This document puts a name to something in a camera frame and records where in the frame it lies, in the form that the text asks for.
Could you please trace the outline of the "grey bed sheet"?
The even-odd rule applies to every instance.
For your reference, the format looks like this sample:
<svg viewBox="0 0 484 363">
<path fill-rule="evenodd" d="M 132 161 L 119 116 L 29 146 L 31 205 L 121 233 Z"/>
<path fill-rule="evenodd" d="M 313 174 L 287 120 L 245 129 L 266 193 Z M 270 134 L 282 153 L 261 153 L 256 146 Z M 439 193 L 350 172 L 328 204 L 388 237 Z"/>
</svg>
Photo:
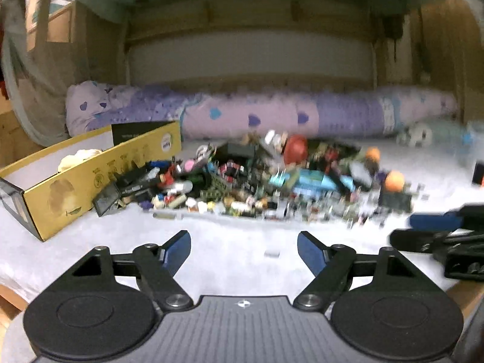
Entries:
<svg viewBox="0 0 484 363">
<path fill-rule="evenodd" d="M 416 212 L 443 213 L 465 203 L 483 202 L 483 188 L 472 186 L 472 172 L 444 148 L 407 148 L 393 140 L 366 140 L 377 146 L 381 167 L 402 172 L 412 184 L 422 184 L 427 200 L 414 202 Z M 391 215 L 349 228 L 344 221 L 299 223 L 232 217 L 157 219 L 136 204 L 111 215 L 82 215 L 42 243 L 1 206 L 1 285 L 28 303 L 95 246 L 111 253 L 132 252 L 142 244 L 163 244 L 179 230 L 192 239 L 189 258 L 175 279 L 197 300 L 200 294 L 285 295 L 294 299 L 312 279 L 299 258 L 297 236 L 308 230 L 324 244 L 344 244 L 356 252 L 376 254 L 387 236 L 404 228 L 407 215 Z M 278 258 L 264 256 L 278 251 Z"/>
</svg>

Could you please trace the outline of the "near orange ball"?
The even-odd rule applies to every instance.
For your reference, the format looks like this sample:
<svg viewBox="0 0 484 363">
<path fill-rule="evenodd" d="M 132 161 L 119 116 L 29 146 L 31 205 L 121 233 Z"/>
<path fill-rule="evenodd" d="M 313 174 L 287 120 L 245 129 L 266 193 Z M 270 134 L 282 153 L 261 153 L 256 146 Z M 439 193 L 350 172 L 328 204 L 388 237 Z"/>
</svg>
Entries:
<svg viewBox="0 0 484 363">
<path fill-rule="evenodd" d="M 405 186 L 405 177 L 399 171 L 390 171 L 384 181 L 384 189 L 388 192 L 400 193 Z"/>
</svg>

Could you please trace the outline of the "orange ball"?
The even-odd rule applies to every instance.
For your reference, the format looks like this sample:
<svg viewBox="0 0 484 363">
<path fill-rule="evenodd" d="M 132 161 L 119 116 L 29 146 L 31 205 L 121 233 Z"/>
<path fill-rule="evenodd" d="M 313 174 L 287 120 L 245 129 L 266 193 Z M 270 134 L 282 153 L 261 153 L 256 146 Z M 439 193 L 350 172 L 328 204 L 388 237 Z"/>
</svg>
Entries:
<svg viewBox="0 0 484 363">
<path fill-rule="evenodd" d="M 405 177 L 399 171 L 390 171 L 384 181 L 384 189 L 388 192 L 400 193 L 405 186 Z"/>
<path fill-rule="evenodd" d="M 378 148 L 371 147 L 366 151 L 365 157 L 369 160 L 379 163 L 381 159 L 381 152 Z"/>
</svg>

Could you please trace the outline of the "light blue toy plate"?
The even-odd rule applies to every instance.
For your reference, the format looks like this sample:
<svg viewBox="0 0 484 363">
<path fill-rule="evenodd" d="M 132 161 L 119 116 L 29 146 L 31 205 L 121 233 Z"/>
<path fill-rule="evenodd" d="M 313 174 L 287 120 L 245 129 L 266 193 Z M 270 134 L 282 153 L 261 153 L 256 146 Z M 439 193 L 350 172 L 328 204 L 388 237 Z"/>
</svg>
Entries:
<svg viewBox="0 0 484 363">
<path fill-rule="evenodd" d="M 355 183 L 350 176 L 340 176 L 340 184 L 337 185 L 330 176 L 321 171 L 307 169 L 280 172 L 269 179 L 269 184 L 275 186 L 281 192 L 312 198 L 319 198 L 326 192 L 345 195 L 346 192 L 352 193 L 355 191 Z"/>
</svg>

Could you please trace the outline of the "grey studded toy panel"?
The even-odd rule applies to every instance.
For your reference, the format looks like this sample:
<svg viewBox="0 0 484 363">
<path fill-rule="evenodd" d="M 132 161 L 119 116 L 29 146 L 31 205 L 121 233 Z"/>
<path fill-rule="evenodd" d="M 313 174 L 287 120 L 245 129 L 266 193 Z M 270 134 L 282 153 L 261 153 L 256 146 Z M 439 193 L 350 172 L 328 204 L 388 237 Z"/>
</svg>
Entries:
<svg viewBox="0 0 484 363">
<path fill-rule="evenodd" d="M 349 164 L 349 173 L 355 186 L 361 187 L 361 189 L 367 191 L 371 189 L 373 178 L 370 174 L 370 171 L 365 165 L 363 165 L 362 162 L 351 162 Z"/>
</svg>

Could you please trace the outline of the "clear plastic storage bin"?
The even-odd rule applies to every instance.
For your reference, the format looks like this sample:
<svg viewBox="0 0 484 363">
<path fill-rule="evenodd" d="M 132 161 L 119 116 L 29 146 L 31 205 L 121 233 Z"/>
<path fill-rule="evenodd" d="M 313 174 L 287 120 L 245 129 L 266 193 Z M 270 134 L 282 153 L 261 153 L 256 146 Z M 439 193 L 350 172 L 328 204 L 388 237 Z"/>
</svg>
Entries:
<svg viewBox="0 0 484 363">
<path fill-rule="evenodd" d="M 470 120 L 455 147 L 459 165 L 473 169 L 477 162 L 483 162 L 483 120 Z"/>
</svg>

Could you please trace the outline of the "light blue pillow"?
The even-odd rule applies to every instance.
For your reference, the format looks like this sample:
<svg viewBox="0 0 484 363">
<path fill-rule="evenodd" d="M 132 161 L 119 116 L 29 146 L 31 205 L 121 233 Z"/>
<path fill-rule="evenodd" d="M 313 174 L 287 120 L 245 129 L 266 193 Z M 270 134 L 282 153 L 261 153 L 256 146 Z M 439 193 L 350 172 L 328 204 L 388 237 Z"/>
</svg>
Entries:
<svg viewBox="0 0 484 363">
<path fill-rule="evenodd" d="M 427 125 L 432 129 L 433 144 L 447 148 L 467 147 L 473 144 L 471 133 L 455 120 L 431 119 Z"/>
</svg>

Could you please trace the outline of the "black-spotted white plush toy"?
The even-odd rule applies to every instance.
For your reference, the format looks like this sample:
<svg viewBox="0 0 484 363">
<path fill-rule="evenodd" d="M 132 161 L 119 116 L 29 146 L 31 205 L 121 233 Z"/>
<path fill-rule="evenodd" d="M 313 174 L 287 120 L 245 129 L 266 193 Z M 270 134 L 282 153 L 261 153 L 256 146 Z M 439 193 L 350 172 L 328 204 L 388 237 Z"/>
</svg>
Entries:
<svg viewBox="0 0 484 363">
<path fill-rule="evenodd" d="M 425 148 L 432 145 L 433 135 L 429 125 L 417 123 L 398 133 L 396 142 L 410 148 Z"/>
</svg>

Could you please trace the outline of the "far orange ball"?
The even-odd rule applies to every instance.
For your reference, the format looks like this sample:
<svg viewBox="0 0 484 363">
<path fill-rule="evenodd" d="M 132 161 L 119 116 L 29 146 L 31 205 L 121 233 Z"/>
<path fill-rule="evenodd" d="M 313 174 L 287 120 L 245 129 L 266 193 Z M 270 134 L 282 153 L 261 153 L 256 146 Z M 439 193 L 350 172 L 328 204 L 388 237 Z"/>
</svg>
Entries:
<svg viewBox="0 0 484 363">
<path fill-rule="evenodd" d="M 381 152 L 378 148 L 371 147 L 366 151 L 365 157 L 369 160 L 379 163 L 381 159 Z"/>
</svg>

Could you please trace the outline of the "yellow cardboard box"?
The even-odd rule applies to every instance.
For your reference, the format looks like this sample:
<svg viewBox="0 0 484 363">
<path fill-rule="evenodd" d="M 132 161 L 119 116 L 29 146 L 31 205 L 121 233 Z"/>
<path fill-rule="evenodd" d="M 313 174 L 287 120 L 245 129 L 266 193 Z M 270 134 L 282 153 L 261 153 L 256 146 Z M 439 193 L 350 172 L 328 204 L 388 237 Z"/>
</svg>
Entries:
<svg viewBox="0 0 484 363">
<path fill-rule="evenodd" d="M 57 172 L 61 159 L 81 149 L 98 156 Z M 107 126 L 81 134 L 15 162 L 1 171 L 1 206 L 40 241 L 84 215 L 116 177 L 146 162 L 169 160 L 181 151 L 176 121 Z"/>
</svg>

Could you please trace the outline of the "yellow plush toy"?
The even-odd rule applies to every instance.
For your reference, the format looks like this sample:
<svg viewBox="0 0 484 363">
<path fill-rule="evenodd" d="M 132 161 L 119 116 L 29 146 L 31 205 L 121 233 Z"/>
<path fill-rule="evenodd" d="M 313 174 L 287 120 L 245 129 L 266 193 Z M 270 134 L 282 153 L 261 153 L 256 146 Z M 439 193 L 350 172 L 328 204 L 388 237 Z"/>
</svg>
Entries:
<svg viewBox="0 0 484 363">
<path fill-rule="evenodd" d="M 99 149 L 81 149 L 78 150 L 75 154 L 70 154 L 61 159 L 61 162 L 58 165 L 57 172 L 62 173 L 66 170 L 69 170 L 72 167 L 75 167 L 94 156 L 98 156 L 101 154 L 102 151 Z"/>
</svg>

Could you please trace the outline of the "black rectangular block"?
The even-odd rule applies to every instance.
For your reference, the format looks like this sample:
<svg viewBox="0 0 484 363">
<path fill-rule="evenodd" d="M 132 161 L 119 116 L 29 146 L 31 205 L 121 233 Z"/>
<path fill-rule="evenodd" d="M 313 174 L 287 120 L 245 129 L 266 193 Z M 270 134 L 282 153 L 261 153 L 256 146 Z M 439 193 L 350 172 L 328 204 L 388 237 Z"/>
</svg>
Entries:
<svg viewBox="0 0 484 363">
<path fill-rule="evenodd" d="M 240 144 L 236 142 L 226 142 L 217 146 L 214 156 L 219 163 L 235 162 L 243 164 L 255 158 L 256 147 L 252 144 Z"/>
</svg>

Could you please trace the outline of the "purple heart-pattern rolled quilt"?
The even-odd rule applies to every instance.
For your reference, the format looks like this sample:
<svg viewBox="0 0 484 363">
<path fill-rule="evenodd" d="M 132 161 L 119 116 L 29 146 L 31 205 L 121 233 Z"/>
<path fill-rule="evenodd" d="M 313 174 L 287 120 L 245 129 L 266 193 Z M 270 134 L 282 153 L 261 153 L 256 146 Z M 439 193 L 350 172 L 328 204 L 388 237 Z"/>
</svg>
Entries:
<svg viewBox="0 0 484 363">
<path fill-rule="evenodd" d="M 307 138 L 378 136 L 457 110 L 453 94 L 413 86 L 349 93 L 182 93 L 161 85 L 88 80 L 71 86 L 66 99 L 70 136 L 115 124 L 170 120 L 179 121 L 187 139 L 238 138 L 270 130 Z"/>
</svg>

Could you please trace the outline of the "grey mosquito net curtain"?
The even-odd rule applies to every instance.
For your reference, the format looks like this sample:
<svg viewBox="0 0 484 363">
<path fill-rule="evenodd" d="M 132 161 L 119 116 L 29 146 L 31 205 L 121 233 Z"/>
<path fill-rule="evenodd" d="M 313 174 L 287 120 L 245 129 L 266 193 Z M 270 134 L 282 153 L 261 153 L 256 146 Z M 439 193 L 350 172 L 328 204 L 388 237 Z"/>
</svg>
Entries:
<svg viewBox="0 0 484 363">
<path fill-rule="evenodd" d="M 86 10 L 73 0 L 1 0 L 2 69 L 26 134 L 47 147 L 69 137 L 67 90 L 90 77 Z"/>
</svg>

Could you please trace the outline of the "wooden bed frame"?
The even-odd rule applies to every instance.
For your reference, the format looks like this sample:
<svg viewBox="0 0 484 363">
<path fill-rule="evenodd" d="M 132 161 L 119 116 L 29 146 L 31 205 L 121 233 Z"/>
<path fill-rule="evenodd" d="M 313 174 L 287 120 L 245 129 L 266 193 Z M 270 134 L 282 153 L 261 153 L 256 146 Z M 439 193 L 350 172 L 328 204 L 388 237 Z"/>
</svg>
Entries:
<svg viewBox="0 0 484 363">
<path fill-rule="evenodd" d="M 215 93 L 417 84 L 451 92 L 463 121 L 483 117 L 483 24 L 465 0 L 391 16 L 332 0 L 140 2 L 117 23 L 77 3 L 87 80 Z"/>
</svg>

